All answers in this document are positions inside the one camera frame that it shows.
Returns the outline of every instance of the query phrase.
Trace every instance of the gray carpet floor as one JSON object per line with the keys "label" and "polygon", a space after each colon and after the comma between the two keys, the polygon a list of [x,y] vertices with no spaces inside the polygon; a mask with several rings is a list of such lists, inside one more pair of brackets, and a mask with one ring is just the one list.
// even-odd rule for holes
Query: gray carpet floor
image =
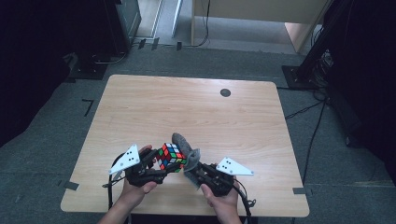
{"label": "gray carpet floor", "polygon": [[[63,212],[64,189],[57,185],[73,172],[110,75],[259,80],[287,87],[281,65],[299,65],[303,59],[259,51],[133,47],[107,68],[103,80],[63,83],[30,127],[0,148],[0,223],[95,223],[103,215]],[[285,116],[318,102],[311,91],[278,93]],[[94,100],[87,116],[90,103],[83,99]],[[320,110],[316,106],[287,119],[301,175]],[[383,162],[365,148],[346,147],[331,105],[324,107],[308,161],[310,215],[260,217],[259,223],[396,223],[396,188]]]}

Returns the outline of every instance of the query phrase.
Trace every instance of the rubik's cube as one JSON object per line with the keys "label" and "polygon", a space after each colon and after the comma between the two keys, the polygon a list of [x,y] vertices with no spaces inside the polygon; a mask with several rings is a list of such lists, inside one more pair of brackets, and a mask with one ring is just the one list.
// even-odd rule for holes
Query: rubik's cube
{"label": "rubik's cube", "polygon": [[162,170],[172,163],[180,162],[180,168],[175,170],[175,173],[178,173],[187,162],[186,157],[181,153],[177,145],[170,143],[164,143],[163,147],[158,149],[156,159]]}

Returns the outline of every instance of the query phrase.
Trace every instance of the white marker plate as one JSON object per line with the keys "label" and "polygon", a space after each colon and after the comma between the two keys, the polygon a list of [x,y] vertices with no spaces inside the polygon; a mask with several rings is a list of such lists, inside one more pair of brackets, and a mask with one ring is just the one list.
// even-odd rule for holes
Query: white marker plate
{"label": "white marker plate", "polygon": [[254,175],[254,172],[226,157],[216,167],[216,170],[228,175]]}

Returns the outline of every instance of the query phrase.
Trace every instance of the wrist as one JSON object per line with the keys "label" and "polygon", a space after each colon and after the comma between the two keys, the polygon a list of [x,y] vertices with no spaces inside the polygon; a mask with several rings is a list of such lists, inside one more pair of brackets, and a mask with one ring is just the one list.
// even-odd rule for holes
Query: wrist
{"label": "wrist", "polygon": [[218,220],[221,224],[241,224],[241,219],[238,216],[238,212],[228,213],[226,216],[218,216]]}

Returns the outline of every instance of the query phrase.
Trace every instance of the table leg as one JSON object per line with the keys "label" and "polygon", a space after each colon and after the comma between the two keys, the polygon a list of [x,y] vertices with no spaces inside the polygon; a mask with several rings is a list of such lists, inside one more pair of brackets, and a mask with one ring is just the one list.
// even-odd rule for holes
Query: table leg
{"label": "table leg", "polygon": [[175,30],[177,28],[177,20],[178,20],[178,16],[180,15],[180,10],[181,10],[182,5],[183,5],[183,0],[178,0],[176,12],[175,12],[175,18],[174,18],[174,25],[172,28],[172,38],[175,37]]}

